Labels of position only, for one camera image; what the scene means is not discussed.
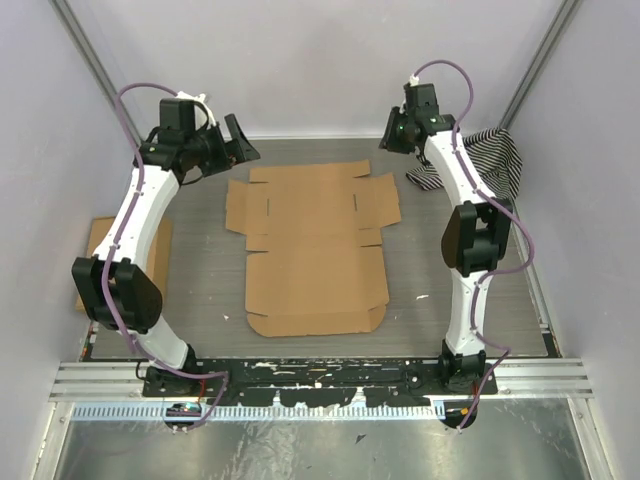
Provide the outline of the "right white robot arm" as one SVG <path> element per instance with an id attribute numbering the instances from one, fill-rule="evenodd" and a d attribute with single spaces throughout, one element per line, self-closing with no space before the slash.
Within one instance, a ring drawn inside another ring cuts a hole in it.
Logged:
<path id="1" fill-rule="evenodd" d="M 450 115 L 418 116 L 391 109 L 379 147 L 421 153 L 436 170 L 452 206 L 441 254 L 452 278 L 449 327 L 438 357 L 437 377 L 451 394 L 462 394 L 485 374 L 484 317 L 491 274 L 504 258 L 511 204 L 485 192 Z"/>

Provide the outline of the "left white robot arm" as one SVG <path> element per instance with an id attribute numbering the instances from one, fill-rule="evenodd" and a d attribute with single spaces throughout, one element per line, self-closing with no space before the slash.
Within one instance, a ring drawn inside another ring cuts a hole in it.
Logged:
<path id="1" fill-rule="evenodd" d="M 163 316 L 163 295 L 146 273 L 151 244 L 166 209 L 193 169 L 203 177 L 259 159 L 235 115 L 199 123 L 194 113 L 164 114 L 135 147 L 129 189 L 112 226 L 89 257 L 75 259 L 71 272 L 89 319 L 119 332 L 129 348 L 148 359 L 159 378 L 181 397 L 208 380 L 194 349 Z"/>

